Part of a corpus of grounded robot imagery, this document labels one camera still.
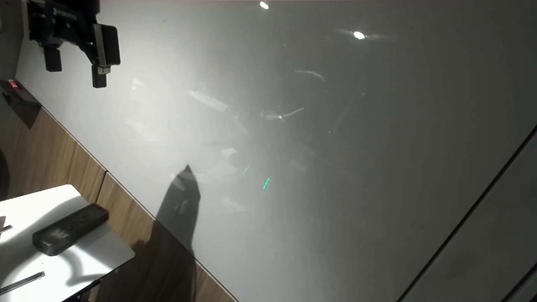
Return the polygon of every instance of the wood grain surface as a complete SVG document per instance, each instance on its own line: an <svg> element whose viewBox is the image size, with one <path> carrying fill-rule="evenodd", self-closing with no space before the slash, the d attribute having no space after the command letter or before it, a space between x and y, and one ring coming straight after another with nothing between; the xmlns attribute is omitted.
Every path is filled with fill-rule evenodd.
<svg viewBox="0 0 537 302"><path fill-rule="evenodd" d="M8 179L4 198L72 184L87 201L96 201L105 170L69 132L45 109L31 129L8 107L1 109L6 116L0 121L5 161L0 178Z"/></svg>
<svg viewBox="0 0 537 302"><path fill-rule="evenodd" d="M109 173L97 203L136 256L103 278L96 302L235 301Z"/></svg>

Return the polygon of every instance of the white table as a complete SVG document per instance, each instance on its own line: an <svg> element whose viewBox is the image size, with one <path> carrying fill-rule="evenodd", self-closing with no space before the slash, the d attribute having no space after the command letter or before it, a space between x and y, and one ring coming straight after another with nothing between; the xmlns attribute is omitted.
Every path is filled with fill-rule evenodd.
<svg viewBox="0 0 537 302"><path fill-rule="evenodd" d="M45 277L0 296L7 301L61 302L134 257L108 224L80 239L60 255L47 256L32 245L35 231L85 206L72 185L0 202L0 287L44 271Z"/></svg>

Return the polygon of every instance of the white wall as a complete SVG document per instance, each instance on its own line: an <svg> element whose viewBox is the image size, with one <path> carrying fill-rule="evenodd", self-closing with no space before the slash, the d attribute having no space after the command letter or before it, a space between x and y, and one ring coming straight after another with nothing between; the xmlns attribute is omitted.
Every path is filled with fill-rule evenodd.
<svg viewBox="0 0 537 302"><path fill-rule="evenodd" d="M535 125L530 15L269 6L102 0L107 88L67 44L17 77L238 300L394 301Z"/></svg>

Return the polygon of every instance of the green light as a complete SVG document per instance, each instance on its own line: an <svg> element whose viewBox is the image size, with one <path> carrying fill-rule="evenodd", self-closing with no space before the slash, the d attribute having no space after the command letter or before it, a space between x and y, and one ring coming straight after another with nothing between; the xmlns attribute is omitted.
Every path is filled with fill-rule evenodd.
<svg viewBox="0 0 537 302"><path fill-rule="evenodd" d="M265 185L263 186L263 190L265 190L265 188L267 187L267 185L269 184L269 181L270 181L270 177L267 178L267 181L265 182Z"/></svg>

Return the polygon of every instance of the remote control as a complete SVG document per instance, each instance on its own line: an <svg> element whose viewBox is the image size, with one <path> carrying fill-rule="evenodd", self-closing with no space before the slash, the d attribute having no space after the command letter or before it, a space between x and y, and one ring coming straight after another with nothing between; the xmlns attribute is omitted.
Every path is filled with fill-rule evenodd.
<svg viewBox="0 0 537 302"><path fill-rule="evenodd" d="M107 220L106 209L97 204L90 204L35 232L32 242L39 251L55 256Z"/></svg>

